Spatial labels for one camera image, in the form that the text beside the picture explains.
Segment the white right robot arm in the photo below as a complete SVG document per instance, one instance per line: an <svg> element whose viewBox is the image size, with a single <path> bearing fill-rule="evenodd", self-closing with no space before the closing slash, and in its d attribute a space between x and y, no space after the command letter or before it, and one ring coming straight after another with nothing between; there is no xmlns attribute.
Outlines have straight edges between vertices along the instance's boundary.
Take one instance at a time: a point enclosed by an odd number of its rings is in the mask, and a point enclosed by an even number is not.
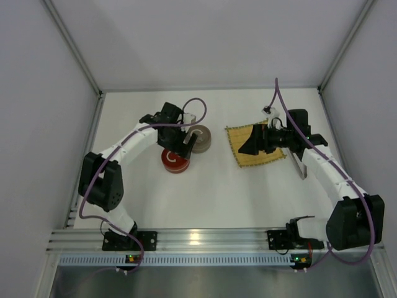
<svg viewBox="0 0 397 298"><path fill-rule="evenodd" d="M333 157L327 141L312 134L308 113L293 109L284 127L277 128L274 108L266 108L267 124L255 124L239 153L258 155L287 148L314 174L331 201L328 219L306 215L292 219L287 228L298 240L329 242L338 251L381 242L385 203L379 195L369 195L359 187Z"/></svg>

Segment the red round lid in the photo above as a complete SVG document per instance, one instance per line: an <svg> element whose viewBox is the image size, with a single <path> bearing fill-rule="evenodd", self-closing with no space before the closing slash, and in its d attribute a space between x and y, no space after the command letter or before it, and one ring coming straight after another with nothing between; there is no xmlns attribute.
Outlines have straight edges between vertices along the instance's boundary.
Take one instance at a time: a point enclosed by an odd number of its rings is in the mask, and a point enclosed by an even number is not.
<svg viewBox="0 0 397 298"><path fill-rule="evenodd" d="M176 162L183 162L187 161L187 159L180 157L179 155L171 152L170 150L164 149L161 153L161 161L169 162L169 163L176 163Z"/></svg>

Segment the red steel container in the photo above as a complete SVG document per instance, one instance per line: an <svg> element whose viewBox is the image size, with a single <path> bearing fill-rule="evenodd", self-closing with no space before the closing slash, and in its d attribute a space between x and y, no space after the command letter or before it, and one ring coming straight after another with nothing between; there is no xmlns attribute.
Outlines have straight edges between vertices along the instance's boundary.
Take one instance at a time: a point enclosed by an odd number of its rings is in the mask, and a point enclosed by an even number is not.
<svg viewBox="0 0 397 298"><path fill-rule="evenodd" d="M176 163L169 163L169 162L164 162L163 166L166 169L166 171L172 173L172 174L179 174L183 173L190 165L190 161L183 161L183 162L176 162Z"/></svg>

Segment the steel tongs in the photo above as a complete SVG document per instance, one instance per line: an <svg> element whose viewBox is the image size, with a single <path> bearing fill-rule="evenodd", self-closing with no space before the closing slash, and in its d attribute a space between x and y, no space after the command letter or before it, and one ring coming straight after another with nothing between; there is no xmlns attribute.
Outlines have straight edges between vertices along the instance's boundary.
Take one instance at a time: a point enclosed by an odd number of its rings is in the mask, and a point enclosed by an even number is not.
<svg viewBox="0 0 397 298"><path fill-rule="evenodd" d="M297 170L299 177L302 180L305 180L308 177L308 168L306 167L306 165L303 164L302 161L300 161L298 156L295 153L293 153L290 149L288 149L288 154L292 160L295 169Z"/></svg>

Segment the beige steel container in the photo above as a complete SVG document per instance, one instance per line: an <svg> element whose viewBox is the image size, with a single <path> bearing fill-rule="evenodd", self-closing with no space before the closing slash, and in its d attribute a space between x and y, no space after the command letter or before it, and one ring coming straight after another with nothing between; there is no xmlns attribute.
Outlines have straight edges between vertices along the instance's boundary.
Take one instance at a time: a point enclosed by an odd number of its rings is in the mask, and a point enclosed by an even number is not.
<svg viewBox="0 0 397 298"><path fill-rule="evenodd" d="M196 142L192 149L192 153L199 154L199 153L206 152L210 148L211 142L212 141L210 138L204 139L204 138L200 137L200 138L196 139Z"/></svg>

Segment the beige round lid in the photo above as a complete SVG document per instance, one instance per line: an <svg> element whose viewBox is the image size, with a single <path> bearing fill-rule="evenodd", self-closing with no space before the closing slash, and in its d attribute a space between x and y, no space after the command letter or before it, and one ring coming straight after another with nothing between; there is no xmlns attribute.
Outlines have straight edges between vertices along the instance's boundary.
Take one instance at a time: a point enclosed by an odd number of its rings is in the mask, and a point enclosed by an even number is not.
<svg viewBox="0 0 397 298"><path fill-rule="evenodd" d="M210 130L204 125L193 125L189 129L189 136L196 134L196 144L201 145L208 143L211 137Z"/></svg>

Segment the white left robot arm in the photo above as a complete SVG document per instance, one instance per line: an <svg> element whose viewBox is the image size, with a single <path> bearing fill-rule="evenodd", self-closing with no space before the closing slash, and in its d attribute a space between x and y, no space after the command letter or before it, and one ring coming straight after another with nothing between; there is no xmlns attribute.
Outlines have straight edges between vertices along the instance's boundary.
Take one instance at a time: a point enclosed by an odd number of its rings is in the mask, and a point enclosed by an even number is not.
<svg viewBox="0 0 397 298"><path fill-rule="evenodd" d="M137 224L122 202L123 166L154 144L188 160L197 137L188 142L185 138L189 128L199 122L195 115L167 102L159 112L144 115L126 136L108 149L87 153L78 186L82 197L80 218L87 218L83 213L86 204L98 207L103 211L98 219L109 225L112 239L127 245L136 243Z"/></svg>

